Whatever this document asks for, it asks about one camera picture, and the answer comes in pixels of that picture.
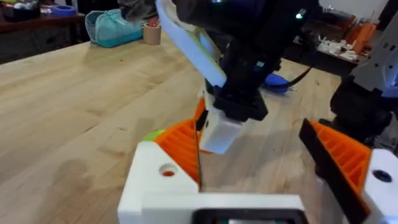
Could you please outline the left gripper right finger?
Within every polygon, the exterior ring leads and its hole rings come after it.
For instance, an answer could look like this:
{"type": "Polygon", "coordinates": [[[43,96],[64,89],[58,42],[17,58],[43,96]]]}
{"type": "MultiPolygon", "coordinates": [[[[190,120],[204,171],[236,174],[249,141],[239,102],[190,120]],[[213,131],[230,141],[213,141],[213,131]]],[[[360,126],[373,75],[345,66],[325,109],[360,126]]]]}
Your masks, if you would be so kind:
{"type": "Polygon", "coordinates": [[[338,223],[397,223],[397,157],[304,119],[299,138],[340,208],[338,223]]]}

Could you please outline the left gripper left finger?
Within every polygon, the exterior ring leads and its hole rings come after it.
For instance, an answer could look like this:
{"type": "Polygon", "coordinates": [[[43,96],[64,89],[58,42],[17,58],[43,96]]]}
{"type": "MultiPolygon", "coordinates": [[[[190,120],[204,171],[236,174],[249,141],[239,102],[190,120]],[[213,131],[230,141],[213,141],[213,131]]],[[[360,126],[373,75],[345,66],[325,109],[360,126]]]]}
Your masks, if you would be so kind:
{"type": "Polygon", "coordinates": [[[142,199],[154,193],[197,193],[198,184],[155,142],[142,141],[119,201],[119,223],[143,223],[142,199]]]}

